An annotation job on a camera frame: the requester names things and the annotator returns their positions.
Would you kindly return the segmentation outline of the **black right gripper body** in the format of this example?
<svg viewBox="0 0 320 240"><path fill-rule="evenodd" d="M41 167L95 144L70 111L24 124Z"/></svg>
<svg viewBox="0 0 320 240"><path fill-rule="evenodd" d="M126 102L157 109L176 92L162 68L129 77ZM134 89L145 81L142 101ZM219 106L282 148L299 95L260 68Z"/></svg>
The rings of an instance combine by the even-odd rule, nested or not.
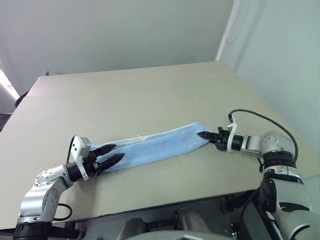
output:
<svg viewBox="0 0 320 240"><path fill-rule="evenodd" d="M227 151L229 135L230 132L228 130L218 127L218 137L215 143L218 150Z"/></svg>

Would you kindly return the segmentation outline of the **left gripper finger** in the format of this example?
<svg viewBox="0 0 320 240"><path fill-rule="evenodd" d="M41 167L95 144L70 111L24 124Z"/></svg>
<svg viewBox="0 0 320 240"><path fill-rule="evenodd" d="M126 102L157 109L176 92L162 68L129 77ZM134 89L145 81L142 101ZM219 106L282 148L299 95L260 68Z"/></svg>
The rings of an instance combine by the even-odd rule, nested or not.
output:
<svg viewBox="0 0 320 240"><path fill-rule="evenodd" d="M118 153L118 154L115 154L113 156L111 156L110 158L102 161L102 162L99 162L97 165L98 165L98 170L97 172L98 173L102 173L104 172L105 170L113 167L114 165L116 165L123 157L125 156L124 153Z"/></svg>
<svg viewBox="0 0 320 240"><path fill-rule="evenodd" d="M93 150L93 154L96 157L103 156L103 155L109 153L110 151L112 151L116 146L117 146L116 144L103 145L103 146L98 147L97 149Z"/></svg>

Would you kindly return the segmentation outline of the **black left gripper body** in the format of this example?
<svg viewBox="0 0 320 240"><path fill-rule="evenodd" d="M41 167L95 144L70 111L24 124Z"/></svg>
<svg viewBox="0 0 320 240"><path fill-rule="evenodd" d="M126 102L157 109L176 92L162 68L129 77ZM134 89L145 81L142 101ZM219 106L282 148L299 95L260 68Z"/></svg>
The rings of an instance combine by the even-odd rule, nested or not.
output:
<svg viewBox="0 0 320 240"><path fill-rule="evenodd" d="M89 151L86 157L83 157L83 167L89 177L98 176L102 173L101 164L97 162L97 155L94 151Z"/></svg>

